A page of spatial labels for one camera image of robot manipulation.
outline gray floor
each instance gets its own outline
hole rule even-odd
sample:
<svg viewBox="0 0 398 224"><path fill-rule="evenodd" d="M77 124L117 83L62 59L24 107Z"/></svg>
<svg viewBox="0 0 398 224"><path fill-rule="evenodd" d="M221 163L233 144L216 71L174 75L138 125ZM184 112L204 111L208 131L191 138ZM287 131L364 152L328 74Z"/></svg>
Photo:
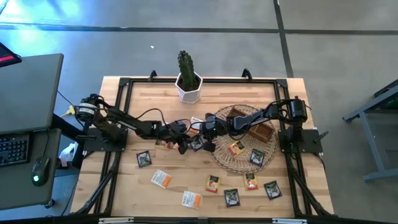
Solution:
<svg viewBox="0 0 398 224"><path fill-rule="evenodd" d="M279 0L286 29L397 30L393 0ZM10 0L0 25L14 23L106 27L215 27L275 29L271 0ZM286 77L278 34L181 32L72 32L0 30L0 41L21 56L65 54L59 90L72 102L96 93L105 75L178 73L177 54L192 54L203 76ZM322 140L335 213L396 222L398 178L365 183L376 170L359 121L341 117L397 78L398 35L287 35L294 77L307 87ZM55 112L67 102L57 98ZM57 177L58 207L1 211L0 220L59 215L76 177Z"/></svg>

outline woven tray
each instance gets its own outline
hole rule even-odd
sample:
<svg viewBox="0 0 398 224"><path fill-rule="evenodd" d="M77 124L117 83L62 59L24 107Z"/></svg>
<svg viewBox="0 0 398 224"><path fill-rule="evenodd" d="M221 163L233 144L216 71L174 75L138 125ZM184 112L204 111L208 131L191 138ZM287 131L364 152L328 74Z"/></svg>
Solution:
<svg viewBox="0 0 398 224"><path fill-rule="evenodd" d="M254 107L248 105L231 105L217 111L215 115L218 118L226 119L227 115L234 107L247 114L252 114L258 111ZM234 140L231 139L228 135L220 136L214 140L214 143L216 144L216 150L215 152L211 153L213 159L225 169L239 174L253 173L263 169L266 165L270 163L272 158L274 158L278 143L278 137L275 132L274 126L270 121L268 121L266 124L274 129L272 137L267 143L264 143L256 139L255 137L246 134L240 140L246 149L244 150L244 152L240 153L236 157L233 157L228 151L228 146L234 143ZM265 158L262 162L262 166L257 166L250 163L252 149L258 149L265 153Z"/></svg>

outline keyboard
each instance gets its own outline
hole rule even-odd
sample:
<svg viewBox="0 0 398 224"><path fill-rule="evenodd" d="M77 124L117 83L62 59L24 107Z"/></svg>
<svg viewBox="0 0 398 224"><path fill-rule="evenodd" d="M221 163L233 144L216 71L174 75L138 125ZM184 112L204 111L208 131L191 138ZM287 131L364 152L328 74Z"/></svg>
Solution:
<svg viewBox="0 0 398 224"><path fill-rule="evenodd" d="M29 161L29 134L0 136L0 167Z"/></svg>

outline wooden tabletop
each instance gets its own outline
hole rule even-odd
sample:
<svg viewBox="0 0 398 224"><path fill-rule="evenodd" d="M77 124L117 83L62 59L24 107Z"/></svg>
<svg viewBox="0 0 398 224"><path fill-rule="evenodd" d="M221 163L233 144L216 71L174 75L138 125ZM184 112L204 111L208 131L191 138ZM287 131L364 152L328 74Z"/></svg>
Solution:
<svg viewBox="0 0 398 224"><path fill-rule="evenodd" d="M106 102L116 100L120 77L104 77L100 95ZM302 78L288 78L289 94L298 96L308 104ZM126 90L122 97L124 106ZM163 111L166 122L192 116L204 119L205 113L215 113L219 109L245 104L264 108L275 100L274 88L269 84L204 83L201 99L194 105L180 102L174 83L135 83L132 89L129 114L138 116L150 108ZM311 111L307 110L308 120L303 128L313 128ZM141 120L161 120L157 111L151 111ZM273 121L279 129L279 122ZM112 216L135 217L293 217L292 199L285 157L279 147L274 159L257 173L259 190L245 191L241 174L228 172L220 167L209 152L188 150L180 155L176 150L154 148L155 141L143 140L134 131L129 132L126 151L122 154L118 181L114 195ZM152 165L138 168L136 154L149 150ZM95 152L83 161L71 212L77 211L88 200L98 186L103 152ZM333 213L325 172L319 158L312 154L302 154L308 188L326 210ZM150 180L155 171L160 169L172 176L166 189L153 184ZM205 191L206 178L216 175L221 179L218 194ZM265 183L276 180L282 197L269 200L263 188ZM223 191L239 191L241 206L226 208ZM184 190L202 194L199 209L181 206ZM302 193L298 190L300 208L304 211Z"/></svg>

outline potted cactus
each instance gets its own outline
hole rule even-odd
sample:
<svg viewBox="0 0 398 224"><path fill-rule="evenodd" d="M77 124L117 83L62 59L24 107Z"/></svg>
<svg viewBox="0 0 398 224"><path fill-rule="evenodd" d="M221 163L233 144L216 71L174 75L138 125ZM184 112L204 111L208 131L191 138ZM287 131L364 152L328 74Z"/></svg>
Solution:
<svg viewBox="0 0 398 224"><path fill-rule="evenodd" d="M200 98L203 79L193 71L191 56L186 51L180 51L178 55L180 74L175 81L180 100L184 103L196 103Z"/></svg>

